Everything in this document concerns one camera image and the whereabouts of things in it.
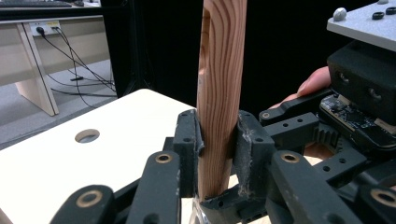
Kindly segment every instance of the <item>wire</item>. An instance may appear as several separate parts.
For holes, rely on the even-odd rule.
[[[70,47],[70,45],[68,44],[67,37],[66,37],[66,35],[64,34],[64,31],[61,30],[61,28],[59,28],[59,27],[54,27],[54,29],[57,31],[57,33],[58,33],[59,35],[61,35],[61,37],[64,39],[64,42],[66,42],[66,44]],[[105,80],[104,78],[102,78],[101,76],[99,76],[98,74],[96,74],[95,72],[93,72],[93,71],[87,66],[87,64],[85,64],[85,63],[81,60],[81,58],[79,58],[78,54],[76,54],[76,56],[77,56],[78,59],[81,61],[81,63],[79,63],[79,64],[80,64],[82,67],[84,67],[85,69],[87,69],[88,71],[90,71],[98,80],[102,80],[102,81],[106,82],[106,80]]]
[[[93,72],[93,71],[87,66],[87,64],[85,64],[85,63],[81,60],[81,58],[76,54],[76,52],[75,52],[75,51],[73,50],[73,48],[71,47],[71,45],[70,45],[70,43],[69,43],[69,41],[68,41],[67,36],[65,35],[65,33],[64,33],[59,27],[54,27],[54,28],[52,28],[52,29],[56,30],[56,32],[57,32],[57,33],[61,36],[61,38],[64,40],[64,43],[67,45],[67,47],[69,47],[70,56],[69,56],[67,53],[65,53],[64,51],[62,51],[61,49],[59,49],[57,46],[55,46],[54,44],[52,44],[44,35],[42,35],[42,36],[43,36],[43,38],[44,38],[50,45],[52,45],[54,48],[56,48],[57,50],[59,50],[59,51],[60,51],[62,54],[64,54],[67,58],[69,58],[69,59],[72,60],[73,65],[74,65],[74,72],[70,71],[69,69],[68,69],[68,71],[69,71],[70,73],[74,74],[74,75],[75,75],[75,78],[82,77],[82,76],[79,76],[79,75],[78,75],[78,71],[77,71],[77,66],[76,66],[76,64],[79,64],[79,65],[82,66],[83,68],[85,68],[85,69],[87,69],[88,71],[90,71],[90,72],[97,78],[97,79],[89,79],[89,78],[83,77],[84,79],[92,80],[92,81],[99,81],[101,84],[105,85],[106,87],[108,87],[109,89],[111,89],[112,91],[115,92],[115,90],[113,89],[114,84],[113,84],[111,81],[107,81],[107,80],[105,80],[104,78],[102,78],[101,76],[99,76],[98,74],[96,74],[95,72]],[[57,81],[55,78],[53,78],[53,77],[50,76],[50,75],[49,75],[49,77],[50,77],[52,80],[54,80],[55,82],[57,82],[57,83],[59,83],[59,84],[61,84],[61,85],[73,86],[73,87],[76,87],[76,88],[78,89],[78,93],[66,92],[66,91],[57,91],[57,90],[55,90],[55,89],[52,89],[53,91],[57,91],[57,92],[64,93],[64,94],[69,94],[69,95],[79,95],[80,98],[81,98],[81,100],[84,102],[84,104],[87,105],[87,106],[89,106],[89,107],[96,108],[95,106],[89,105],[89,104],[85,101],[85,99],[83,98],[83,96],[117,97],[117,96],[115,96],[115,95],[89,94],[89,93],[81,93],[81,92],[80,92],[79,87],[81,87],[81,86],[100,85],[99,83],[96,83],[96,84],[87,84],[87,85],[79,85],[79,84],[78,84],[78,80],[76,80],[76,85],[69,85],[69,84],[65,84],[65,83],[62,83],[62,82]]]
[[[97,97],[117,97],[116,95],[106,95],[106,94],[92,94],[92,93],[81,93],[81,92],[70,92],[70,91],[57,91],[68,95],[85,95],[85,96],[97,96]]]
[[[54,77],[52,77],[50,74],[48,74],[47,76],[49,76],[54,82],[64,85],[64,86],[69,86],[69,87],[76,87],[76,85],[71,85],[71,84],[66,84],[66,83],[62,83],[58,80],[56,80]],[[79,84],[80,87],[82,86],[99,86],[102,85],[101,83],[90,83],[90,84]]]

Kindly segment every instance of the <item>wall socket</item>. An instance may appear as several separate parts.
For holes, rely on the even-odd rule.
[[[37,27],[42,27],[44,29],[45,35],[57,35],[58,32],[55,29],[52,29],[52,27],[61,28],[59,21],[34,21],[30,22],[29,25],[33,36],[41,36],[41,34],[37,31]]]

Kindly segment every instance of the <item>circuit board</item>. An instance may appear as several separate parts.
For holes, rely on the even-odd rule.
[[[345,100],[329,95],[320,102],[320,108],[341,122],[350,133],[359,130],[359,137],[366,138],[364,142],[373,143],[375,147],[383,149],[396,147],[395,134],[377,125],[377,118],[367,115],[354,105],[345,103]]]

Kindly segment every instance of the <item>human hand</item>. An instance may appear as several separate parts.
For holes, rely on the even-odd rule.
[[[305,82],[303,82],[303,84],[301,84],[300,88],[297,90],[296,93],[286,97],[282,102],[271,106],[270,109],[280,106],[285,101],[293,100],[300,96],[304,96],[309,93],[327,88],[330,86],[330,84],[331,80],[329,67],[321,67],[313,72],[311,76],[309,76],[309,78]]]
[[[329,67],[321,67],[313,72],[309,78],[303,82],[296,93],[289,95],[279,104],[271,106],[270,109],[280,106],[285,101],[293,100],[295,98],[327,88],[330,86],[330,84],[331,79]],[[305,146],[304,155],[324,160],[332,156],[332,152],[330,152],[330,150],[321,143],[309,143]]]

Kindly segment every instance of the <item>wooden stick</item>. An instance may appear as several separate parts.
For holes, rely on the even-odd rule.
[[[197,116],[205,148],[198,160],[198,196],[228,188],[238,120],[247,0],[204,0]]]

